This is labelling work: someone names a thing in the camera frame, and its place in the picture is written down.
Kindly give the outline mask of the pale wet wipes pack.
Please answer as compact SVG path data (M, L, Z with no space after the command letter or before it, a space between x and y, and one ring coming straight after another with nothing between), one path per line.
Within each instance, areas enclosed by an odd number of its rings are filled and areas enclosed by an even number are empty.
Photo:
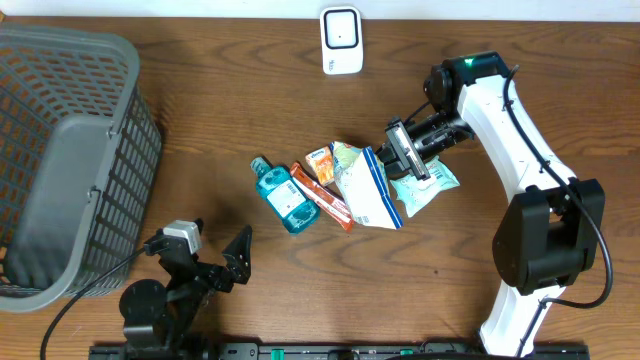
M425 167L430 175L427 180L417 180L413 175L408 174L391 181L396 190L397 199L404 204L409 218L428 205L440 192L460 185L456 176L438 156L427 161Z

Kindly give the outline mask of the teal mouthwash bottle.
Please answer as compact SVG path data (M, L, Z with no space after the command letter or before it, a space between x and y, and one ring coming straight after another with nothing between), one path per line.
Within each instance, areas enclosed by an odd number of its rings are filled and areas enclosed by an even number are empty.
M256 191L272 208L290 234L299 234L319 217L319 207L294 182L283 166L271 166L256 157L250 168L257 176Z

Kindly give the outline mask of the yellow snack bag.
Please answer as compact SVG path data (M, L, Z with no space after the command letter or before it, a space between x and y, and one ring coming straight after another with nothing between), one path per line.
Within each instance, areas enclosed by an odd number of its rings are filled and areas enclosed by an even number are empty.
M360 225L400 229L403 220L391 200L384 165L371 147L334 141L334 180L353 219Z

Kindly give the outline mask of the orange snack bar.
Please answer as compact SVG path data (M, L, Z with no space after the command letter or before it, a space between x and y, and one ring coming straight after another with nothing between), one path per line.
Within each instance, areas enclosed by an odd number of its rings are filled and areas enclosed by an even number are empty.
M321 186L312 179L299 162L294 162L290 167L290 175L294 183L309 197L318 207L331 216L346 232L351 232L355 221L346 203L338 196Z

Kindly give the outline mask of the small orange tissue pack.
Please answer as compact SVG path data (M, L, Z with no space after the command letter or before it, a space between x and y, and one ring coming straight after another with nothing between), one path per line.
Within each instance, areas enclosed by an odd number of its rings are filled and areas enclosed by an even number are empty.
M322 186L327 186L334 181L333 155L328 146L307 154L305 160Z

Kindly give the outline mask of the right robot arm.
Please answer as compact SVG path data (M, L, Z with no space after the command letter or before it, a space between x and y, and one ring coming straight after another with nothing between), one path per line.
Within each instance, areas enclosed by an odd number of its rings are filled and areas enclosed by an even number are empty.
M581 180L553 152L516 92L517 70L495 52L432 67L423 90L434 114L393 118L376 154L391 176L426 180L426 161L476 139L489 156L508 207L492 242L501 285L479 329L485 354L528 357L553 304L591 309L608 298L612 261L600 230L604 190Z

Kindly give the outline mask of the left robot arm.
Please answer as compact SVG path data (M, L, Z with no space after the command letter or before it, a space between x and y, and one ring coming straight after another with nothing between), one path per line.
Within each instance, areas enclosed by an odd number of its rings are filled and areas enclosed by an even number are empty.
M144 243L144 253L159 257L170 280L166 285L153 279L139 280L121 295L119 311L126 338L123 359L214 357L211 341L190 328L211 296L248 283L253 230L244 226L222 251L226 263L218 265L204 263L197 255L203 226L200 219L176 220Z

